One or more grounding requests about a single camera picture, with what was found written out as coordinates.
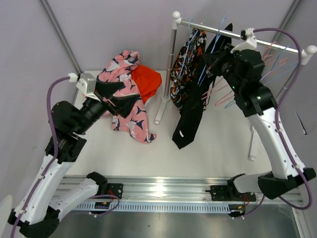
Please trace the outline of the pink patterned shorts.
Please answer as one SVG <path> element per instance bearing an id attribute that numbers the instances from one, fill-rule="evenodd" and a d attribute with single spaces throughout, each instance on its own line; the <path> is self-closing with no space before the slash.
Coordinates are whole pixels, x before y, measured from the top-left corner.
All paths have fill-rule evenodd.
<path id="1" fill-rule="evenodd" d="M 108 100 L 125 112 L 124 115 L 113 116 L 112 130 L 125 131 L 141 143 L 152 143 L 157 135 L 149 131 L 147 111 L 139 87 L 132 77 L 132 70 L 139 64 L 140 58 L 137 51 L 124 50 L 98 74 L 97 81 L 123 83 L 123 86 Z"/>

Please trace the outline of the orange shorts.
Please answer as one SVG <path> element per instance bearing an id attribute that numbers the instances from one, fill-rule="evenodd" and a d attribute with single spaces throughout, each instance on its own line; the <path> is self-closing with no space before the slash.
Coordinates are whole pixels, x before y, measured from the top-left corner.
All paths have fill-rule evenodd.
<path id="1" fill-rule="evenodd" d="M 161 75 L 145 65 L 137 66 L 131 73 L 132 79 L 136 83 L 142 101 L 145 104 L 148 99 L 156 94 L 158 88 L 161 86 Z"/>

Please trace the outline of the camouflage patterned shorts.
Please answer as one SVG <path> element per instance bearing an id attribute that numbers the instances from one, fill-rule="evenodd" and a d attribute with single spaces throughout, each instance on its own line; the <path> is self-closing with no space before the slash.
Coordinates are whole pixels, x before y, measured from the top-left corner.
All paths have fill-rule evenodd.
<path id="1" fill-rule="evenodd" d="M 194 74 L 196 73 L 199 61 L 205 52 L 207 42 L 206 31 L 194 28 L 190 36 L 192 37 L 192 34 L 195 30 L 198 30 L 198 32 L 190 46 L 186 63 L 183 68 L 183 74 L 180 80 L 178 80 L 178 75 L 183 63 L 188 40 L 180 49 L 170 73 L 170 80 L 172 81 L 172 86 L 170 88 L 170 98 L 179 111 L 183 109 L 185 101 L 189 98 L 190 84 L 194 79 Z"/>

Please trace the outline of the black shorts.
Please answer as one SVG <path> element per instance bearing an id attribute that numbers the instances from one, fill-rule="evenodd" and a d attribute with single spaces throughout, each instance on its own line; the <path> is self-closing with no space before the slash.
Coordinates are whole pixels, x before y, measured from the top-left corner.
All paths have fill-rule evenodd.
<path id="1" fill-rule="evenodd" d="M 232 43 L 230 37 L 217 35 L 209 45 L 206 44 L 204 54 L 215 53 L 223 48 L 227 43 Z M 204 72 L 205 62 L 201 57 L 194 79 L 190 84 L 189 98 L 185 101 L 183 109 L 179 111 L 180 119 L 172 136 L 172 141 L 179 149 L 182 149 L 192 143 L 199 128 L 203 112 L 206 109 L 207 99 L 201 100 L 202 94 L 207 92 L 210 82 L 206 79 Z"/>

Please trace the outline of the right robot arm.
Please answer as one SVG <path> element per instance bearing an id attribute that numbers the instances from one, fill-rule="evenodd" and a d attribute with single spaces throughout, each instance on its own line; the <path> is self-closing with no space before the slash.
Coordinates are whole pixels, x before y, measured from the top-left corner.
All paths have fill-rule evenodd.
<path id="1" fill-rule="evenodd" d="M 271 171 L 258 175 L 238 175 L 226 188 L 227 196 L 237 200 L 246 192 L 260 192 L 275 199 L 317 175 L 295 152 L 280 116 L 278 104 L 260 79 L 265 63 L 256 50 L 233 51 L 227 44 L 216 53 L 205 54 L 207 75 L 222 76 L 234 93 L 234 100 L 260 137 L 268 155 Z"/>

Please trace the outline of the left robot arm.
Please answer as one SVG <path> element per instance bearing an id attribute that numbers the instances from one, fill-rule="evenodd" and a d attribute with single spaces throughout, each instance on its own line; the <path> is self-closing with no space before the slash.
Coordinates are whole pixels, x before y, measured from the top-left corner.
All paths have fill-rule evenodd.
<path id="1" fill-rule="evenodd" d="M 47 238 L 61 220 L 77 205 L 89 198 L 108 197 L 108 180 L 97 172 L 57 200 L 53 195 L 66 172 L 74 165 L 86 140 L 83 135 L 105 112 L 128 116 L 139 99 L 138 94 L 116 97 L 122 82 L 94 81 L 82 108 L 67 101 L 51 104 L 51 85 L 47 92 L 47 113 L 52 137 L 31 188 L 21 203 L 11 210 L 8 223 L 11 237 L 19 232 L 26 238 Z"/>

